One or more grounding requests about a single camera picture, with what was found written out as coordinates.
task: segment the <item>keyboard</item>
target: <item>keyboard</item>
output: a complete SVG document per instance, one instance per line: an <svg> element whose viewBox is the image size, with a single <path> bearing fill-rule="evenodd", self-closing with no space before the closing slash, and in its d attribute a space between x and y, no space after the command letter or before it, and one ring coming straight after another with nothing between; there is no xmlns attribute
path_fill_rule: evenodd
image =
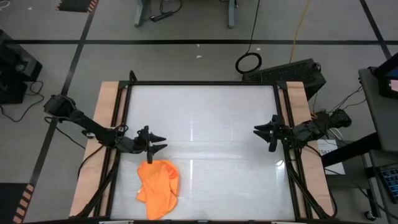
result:
<svg viewBox="0 0 398 224"><path fill-rule="evenodd" d="M258 71L249 76L250 81L275 82L275 81L315 81L315 74L318 71L313 69L306 62L286 65L281 68L270 68Z"/></svg>
<svg viewBox="0 0 398 224"><path fill-rule="evenodd" d="M398 201L398 166L383 167L381 177L393 203Z"/></svg>

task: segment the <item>orange towel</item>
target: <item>orange towel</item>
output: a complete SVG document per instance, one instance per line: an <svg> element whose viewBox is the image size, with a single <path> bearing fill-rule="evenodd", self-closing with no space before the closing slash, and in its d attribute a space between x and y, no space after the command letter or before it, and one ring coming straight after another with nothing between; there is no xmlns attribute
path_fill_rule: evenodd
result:
<svg viewBox="0 0 398 224"><path fill-rule="evenodd" d="M142 182L137 200L145 203L148 219L160 219L173 210L178 195L177 168L167 160L144 161L137 173Z"/></svg>

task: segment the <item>desk leg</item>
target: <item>desk leg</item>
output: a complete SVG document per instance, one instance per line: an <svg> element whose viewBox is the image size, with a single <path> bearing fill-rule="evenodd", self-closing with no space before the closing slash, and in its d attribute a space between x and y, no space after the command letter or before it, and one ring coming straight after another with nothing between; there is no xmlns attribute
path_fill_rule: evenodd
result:
<svg viewBox="0 0 398 224"><path fill-rule="evenodd" d="M349 158L363 155L369 152L371 149L381 149L380 140L377 133L370 134L361 138L360 140L352 142L346 146L339 147L337 150L323 155L323 166L328 167L333 164L346 161Z"/></svg>
<svg viewBox="0 0 398 224"><path fill-rule="evenodd" d="M233 28L235 26L235 6L236 0L229 0L228 4L228 27Z"/></svg>
<svg viewBox="0 0 398 224"><path fill-rule="evenodd" d="M134 26L139 27L144 22L144 15L146 11L147 1L150 0L137 0L137 11L136 11L136 18L134 20Z"/></svg>

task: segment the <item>gray floor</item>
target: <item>gray floor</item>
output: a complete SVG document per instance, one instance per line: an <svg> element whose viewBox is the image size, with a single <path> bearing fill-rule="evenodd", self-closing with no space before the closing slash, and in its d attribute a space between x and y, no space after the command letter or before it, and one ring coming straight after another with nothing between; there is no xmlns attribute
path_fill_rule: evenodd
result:
<svg viewBox="0 0 398 224"><path fill-rule="evenodd" d="M186 0L180 12L163 21L147 21L133 26L136 1L101 0L87 39L249 39L256 1L240 0L236 27L227 28L227 5L217 0ZM366 0L386 40L398 40L395 0ZM0 11L0 29L13 39L66 40L80 38L88 14L59 12L58 1L12 0ZM304 9L303 0L262 0L254 33L255 39L292 40ZM159 5L153 1L152 12ZM377 40L357 0L313 0L308 9L300 40ZM60 93L75 54L76 45L23 45L44 66L39 80L45 83L46 99ZM234 69L247 45L85 45L78 62L69 96L79 109L92 116L100 84L127 79L134 70L140 80L229 80L241 76ZM291 45L253 45L262 55L263 68L287 63ZM398 46L388 46L392 54ZM322 65L327 84L319 91L315 110L332 109L359 87L358 69L379 65L386 58L378 45L298 45L294 60L313 58ZM255 61L247 59L242 68ZM18 117L34 97L22 105L7 106L6 112ZM363 93L347 102L364 99ZM353 119L349 128L340 131L347 140L356 140L374 132L368 106L350 107ZM28 182L42 146L48 124L41 106L32 108L20 123L0 116L0 182ZM65 132L85 144L80 129L60 124ZM25 221L67 218L76 186L76 173L83 151L67 138L55 133ZM338 217L361 221L369 210L368 201L356 190L333 190L338 202Z"/></svg>

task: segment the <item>yellow cable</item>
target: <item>yellow cable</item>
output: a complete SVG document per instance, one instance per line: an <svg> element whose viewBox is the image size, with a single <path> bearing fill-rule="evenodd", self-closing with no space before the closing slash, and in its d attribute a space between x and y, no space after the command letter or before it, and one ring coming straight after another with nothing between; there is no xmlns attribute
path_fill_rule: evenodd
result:
<svg viewBox="0 0 398 224"><path fill-rule="evenodd" d="M296 33L294 34L292 52L290 53L290 60L289 60L289 63L292 63L293 55L294 55L294 50L295 50L295 47L296 47L296 39L297 39L297 36L298 36L298 34L299 34L299 30L301 29L301 26L302 26L304 17L305 17L305 15L307 14L308 6L310 5L310 3L311 3L311 0L307 0L307 1L305 2L305 8L304 8L303 14L301 15L300 22L298 23L298 26L297 26L297 29L296 29Z"/></svg>

